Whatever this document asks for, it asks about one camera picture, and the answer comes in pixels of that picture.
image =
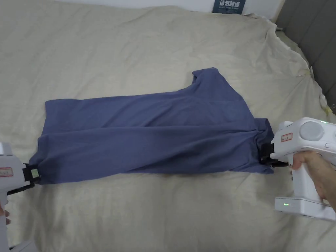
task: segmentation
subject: gray headboard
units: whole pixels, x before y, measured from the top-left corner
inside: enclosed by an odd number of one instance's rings
[[[329,106],[336,104],[336,0],[286,0],[277,25],[307,57]]]

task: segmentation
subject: book cover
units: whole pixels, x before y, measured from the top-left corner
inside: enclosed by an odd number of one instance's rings
[[[238,0],[238,1],[215,0],[212,13],[242,14],[244,5],[245,0]]]

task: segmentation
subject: red label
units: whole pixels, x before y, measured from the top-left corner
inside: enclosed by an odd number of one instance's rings
[[[293,133],[281,136],[281,142],[286,142],[293,139]]]
[[[13,176],[13,170],[10,167],[3,167],[0,168],[0,178],[2,177],[12,177]]]

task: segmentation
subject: blue t-shirt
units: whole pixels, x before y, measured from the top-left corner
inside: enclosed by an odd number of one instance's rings
[[[216,68],[168,93],[46,102],[38,151],[41,184],[117,173],[273,173],[259,163],[270,142],[267,119],[255,119]]]

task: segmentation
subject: beige bedsheet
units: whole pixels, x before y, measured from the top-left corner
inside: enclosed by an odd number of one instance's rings
[[[273,130],[304,116],[336,121],[306,62],[265,19],[0,0],[0,140],[27,162],[46,100],[178,90],[208,67]],[[292,191],[288,168],[38,186],[9,197],[8,233],[42,252],[333,251],[333,223],[274,211]]]

